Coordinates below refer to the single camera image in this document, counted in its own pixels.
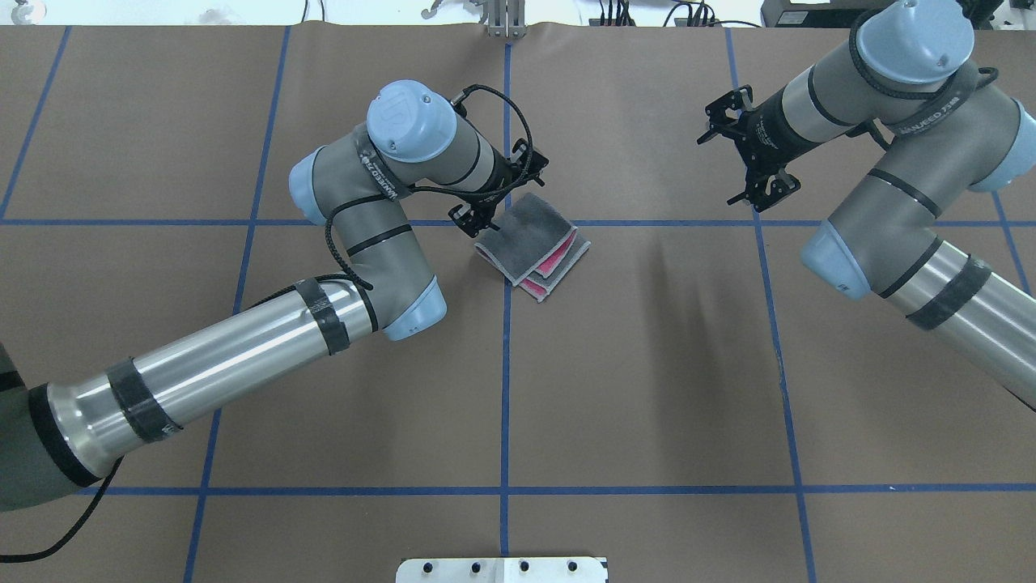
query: towel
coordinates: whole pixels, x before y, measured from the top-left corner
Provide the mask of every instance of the towel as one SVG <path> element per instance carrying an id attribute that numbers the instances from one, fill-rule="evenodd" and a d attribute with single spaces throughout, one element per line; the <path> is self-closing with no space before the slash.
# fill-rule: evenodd
<path id="1" fill-rule="evenodd" d="M 485 230 L 474 247 L 500 270 L 543 302 L 589 241 L 576 226 L 539 196 L 526 193 L 495 220 L 499 230 Z"/>

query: light blue joint cap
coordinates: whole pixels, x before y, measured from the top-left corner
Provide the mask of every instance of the light blue joint cap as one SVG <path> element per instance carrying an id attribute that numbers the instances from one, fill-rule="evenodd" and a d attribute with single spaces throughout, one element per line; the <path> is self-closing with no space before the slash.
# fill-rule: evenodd
<path id="1" fill-rule="evenodd" d="M 388 337 L 390 341 L 408 339 L 431 328 L 444 316 L 447 316 L 447 301 L 442 298 L 438 276 L 432 276 L 432 282 L 425 287 L 421 296 L 410 304 L 403 316 L 384 327 L 385 337 Z"/>
<path id="2" fill-rule="evenodd" d="M 315 225 L 322 225 L 327 218 L 317 206 L 317 195 L 313 191 L 313 165 L 316 164 L 317 153 L 324 146 L 320 146 L 313 153 L 301 158 L 295 164 L 291 172 L 288 173 L 288 192 L 291 193 L 291 200 L 295 206 L 306 214 L 306 217 Z"/>
<path id="3" fill-rule="evenodd" d="M 974 46 L 975 31 L 954 0 L 899 0 L 863 23 L 857 35 L 867 66 L 913 85 L 953 75 Z"/>
<path id="4" fill-rule="evenodd" d="M 821 223 L 800 256 L 803 264 L 848 298 L 861 300 L 870 291 L 867 275 L 830 221 Z"/>
<path id="5" fill-rule="evenodd" d="M 1036 164 L 1036 120 L 1026 113 L 1026 108 L 1017 99 L 1018 105 L 1018 134 L 1014 137 L 1011 149 L 1007 150 L 1007 155 L 991 174 L 975 182 L 968 190 L 975 192 L 992 192 L 1000 190 L 1011 180 L 1032 170 Z"/>
<path id="6" fill-rule="evenodd" d="M 416 81 L 394 81 L 367 108 L 367 132 L 381 153 L 399 162 L 425 162 L 457 135 L 450 101 Z"/>

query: white metal bracket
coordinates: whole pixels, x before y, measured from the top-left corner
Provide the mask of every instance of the white metal bracket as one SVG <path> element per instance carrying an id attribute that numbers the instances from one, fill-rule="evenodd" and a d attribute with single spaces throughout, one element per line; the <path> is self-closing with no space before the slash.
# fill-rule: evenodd
<path id="1" fill-rule="evenodd" d="M 399 565 L 396 583 L 608 583 L 608 559 L 408 559 Z"/>

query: blue tape line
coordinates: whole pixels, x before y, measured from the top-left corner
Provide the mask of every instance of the blue tape line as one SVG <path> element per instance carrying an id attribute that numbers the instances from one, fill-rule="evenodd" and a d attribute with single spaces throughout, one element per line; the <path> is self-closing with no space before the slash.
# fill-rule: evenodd
<path id="1" fill-rule="evenodd" d="M 510 552 L 511 489 L 511 284 L 503 279 L 503 340 L 500 381 L 500 556 Z"/>
<path id="2" fill-rule="evenodd" d="M 1036 492 L 1036 484 L 863 484 L 805 486 L 807 494 L 911 494 L 918 492 Z"/>
<path id="3" fill-rule="evenodd" d="M 723 27 L 723 34 L 726 36 L 726 58 L 730 63 L 730 85 L 737 89 L 741 87 L 741 83 L 738 83 L 738 59 L 733 55 L 733 36 L 726 27 Z"/>
<path id="4" fill-rule="evenodd" d="M 113 486 L 106 496 L 198 496 L 200 488 Z M 206 497 L 499 496 L 495 486 L 430 487 L 209 487 Z M 1032 483 L 840 484 L 803 486 L 805 494 L 912 494 L 924 492 L 1036 492 Z M 509 496 L 738 496 L 797 494 L 795 486 L 511 486 Z M 93 496 L 97 487 L 77 494 Z"/>
<path id="5" fill-rule="evenodd" d="M 730 29 L 723 30 L 726 35 L 726 54 L 730 61 L 730 82 L 737 89 L 738 60 L 733 51 L 733 37 Z M 767 296 L 767 311 L 770 313 L 770 333 L 773 338 L 774 351 L 777 354 L 777 367 L 780 373 L 780 392 L 784 407 L 784 430 L 787 435 L 787 448 L 792 458 L 792 475 L 795 479 L 796 503 L 799 507 L 799 526 L 802 528 L 802 549 L 806 559 L 806 575 L 809 583 L 816 583 L 816 565 L 813 560 L 813 543 L 809 533 L 809 516 L 806 512 L 806 496 L 802 489 L 802 469 L 799 465 L 799 448 L 795 438 L 795 422 L 792 416 L 792 400 L 787 392 L 787 375 L 784 371 L 784 354 L 781 350 L 780 330 L 777 326 L 777 310 L 774 307 L 773 286 L 770 281 L 770 262 L 767 259 L 766 241 L 762 237 L 762 221 L 759 213 L 752 210 L 755 222 L 755 243 L 759 253 L 759 265 L 762 267 L 762 287 Z"/>
<path id="6" fill-rule="evenodd" d="M 1018 281 L 1021 283 L 1021 289 L 1026 294 L 1032 296 L 1032 290 L 1029 287 L 1029 278 L 1026 276 L 1026 267 L 1021 264 L 1021 255 L 1018 253 L 1018 246 L 1014 243 L 1014 235 L 1011 234 L 1011 227 L 1007 222 L 1007 212 L 1004 211 L 1004 204 L 1000 200 L 1000 193 L 992 191 L 989 194 L 992 195 L 992 204 L 997 207 L 997 214 L 1000 215 L 1000 225 L 1004 229 L 1004 237 L 1007 238 L 1007 247 L 1011 250 L 1014 268 L 1018 270 Z"/>
<path id="7" fill-rule="evenodd" d="M 7 205 L 15 195 L 15 184 L 18 183 L 18 175 L 22 173 L 22 164 L 29 153 L 29 144 L 32 143 L 32 135 L 36 132 L 36 123 L 44 113 L 44 106 L 47 104 L 47 96 L 51 93 L 51 86 L 54 84 L 54 77 L 57 76 L 58 65 L 61 64 L 61 56 L 64 55 L 65 47 L 68 46 L 68 36 L 71 34 L 71 27 L 66 26 L 64 34 L 61 35 L 61 42 L 58 45 L 58 52 L 54 55 L 54 62 L 51 63 L 51 71 L 47 75 L 47 82 L 44 83 L 44 90 L 39 93 L 39 100 L 36 101 L 36 111 L 32 113 L 32 120 L 29 121 L 29 128 L 25 133 L 25 140 L 22 141 L 22 149 L 18 152 L 18 159 L 15 161 L 15 168 L 10 172 L 10 179 L 7 180 L 7 190 L 4 192 L 3 201 L 0 202 L 0 218 L 7 212 Z"/>
<path id="8" fill-rule="evenodd" d="M 692 496 L 796 494 L 794 486 L 516 486 L 512 496 Z"/>
<path id="9" fill-rule="evenodd" d="M 577 227 L 750 227 L 754 223 L 724 218 L 577 218 L 572 221 L 572 224 Z"/>
<path id="10" fill-rule="evenodd" d="M 936 221 L 938 227 L 999 227 L 1000 221 Z"/>
<path id="11" fill-rule="evenodd" d="M 252 213 L 249 217 L 249 232 L 244 238 L 244 251 L 241 254 L 241 267 L 237 276 L 237 290 L 234 295 L 233 314 L 241 311 L 241 299 L 244 296 L 244 282 L 248 278 L 249 261 L 252 255 L 252 241 L 255 238 L 256 221 L 259 215 L 259 204 L 262 200 L 263 180 L 266 174 L 266 162 L 269 157 L 269 144 L 274 138 L 274 123 L 277 119 L 277 106 L 281 96 L 281 83 L 284 80 L 284 63 L 288 57 L 288 40 L 291 38 L 291 27 L 284 27 L 284 37 L 281 40 L 281 57 L 277 64 L 277 78 L 274 81 L 274 95 L 269 103 L 269 115 L 266 118 L 266 135 L 263 138 L 262 154 L 259 159 L 259 172 L 256 177 L 255 196 L 252 198 Z M 205 500 L 208 483 L 212 475 L 212 460 L 215 457 L 215 442 L 220 434 L 220 418 L 223 410 L 217 409 L 212 414 L 212 426 L 208 433 L 208 446 L 205 451 L 205 465 L 202 470 L 201 487 L 198 493 L 198 506 L 195 511 L 194 527 L 191 531 L 191 545 L 188 549 L 186 565 L 183 570 L 183 583 L 194 579 L 195 560 L 198 556 L 198 543 L 201 540 L 201 527 L 205 518 Z"/>
<path id="12" fill-rule="evenodd" d="M 93 496 L 97 494 L 98 488 L 91 486 L 84 488 L 76 494 L 81 496 Z M 105 493 L 105 496 L 198 496 L 197 488 L 177 487 L 149 487 L 149 486 L 112 486 Z"/>
<path id="13" fill-rule="evenodd" d="M 0 224 L 25 226 L 246 226 L 248 218 L 3 218 Z"/>
<path id="14" fill-rule="evenodd" d="M 195 506 L 195 520 L 191 527 L 191 543 L 188 546 L 188 560 L 183 566 L 183 583 L 191 583 L 194 579 L 195 561 L 198 558 L 198 544 L 201 542 L 201 527 L 205 519 L 205 502 L 208 500 L 206 490 L 208 480 L 212 475 L 212 459 L 215 456 L 215 438 L 220 433 L 220 418 L 223 410 L 217 409 L 212 413 L 212 425 L 208 430 L 208 444 L 205 447 L 205 465 L 202 468 L 201 486 L 198 488 L 198 504 Z"/>
<path id="15" fill-rule="evenodd" d="M 503 94 L 511 96 L 511 42 L 503 45 Z M 503 148 L 511 143 L 511 107 L 503 104 Z M 503 198 L 503 208 L 511 207 L 511 195 Z M 500 556 L 511 553 L 511 284 L 503 279 L 503 339 L 500 347 Z"/>
<path id="16" fill-rule="evenodd" d="M 760 218 L 765 227 L 818 227 L 815 218 Z M 185 227 L 241 227 L 256 226 L 313 227 L 306 218 L 0 218 L 0 225 L 11 226 L 185 226 Z M 411 218 L 415 227 L 452 227 L 447 218 Z M 737 218 L 575 218 L 579 227 L 753 227 L 754 221 Z M 1036 227 L 1036 221 L 937 221 L 943 227 L 1001 228 Z"/>
<path id="17" fill-rule="evenodd" d="M 208 496 L 497 496 L 496 487 L 401 487 L 401 488 L 209 488 Z"/>

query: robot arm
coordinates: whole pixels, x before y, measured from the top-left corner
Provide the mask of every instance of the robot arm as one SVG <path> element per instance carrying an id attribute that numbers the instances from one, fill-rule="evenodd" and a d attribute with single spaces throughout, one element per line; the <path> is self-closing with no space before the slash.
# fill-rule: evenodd
<path id="1" fill-rule="evenodd" d="M 888 299 L 1036 409 L 1036 301 L 931 230 L 966 188 L 1003 187 L 1036 162 L 1036 121 L 968 60 L 973 42 L 952 0 L 901 0 L 758 108 L 750 87 L 711 104 L 699 143 L 735 140 L 747 174 L 730 202 L 764 211 L 799 187 L 788 162 L 880 119 L 895 139 L 803 262 L 850 298 Z"/>
<path id="2" fill-rule="evenodd" d="M 442 319 L 438 283 L 400 205 L 408 184 L 429 178 L 470 200 L 453 214 L 473 236 L 546 165 L 524 141 L 516 163 L 494 149 L 462 115 L 470 90 L 451 103 L 414 81 L 392 83 L 366 124 L 291 171 L 292 198 L 314 223 L 333 218 L 354 273 L 299 281 L 79 384 L 27 390 L 0 347 L 0 511 L 89 486 L 134 449 L 379 329 L 399 341 Z"/>

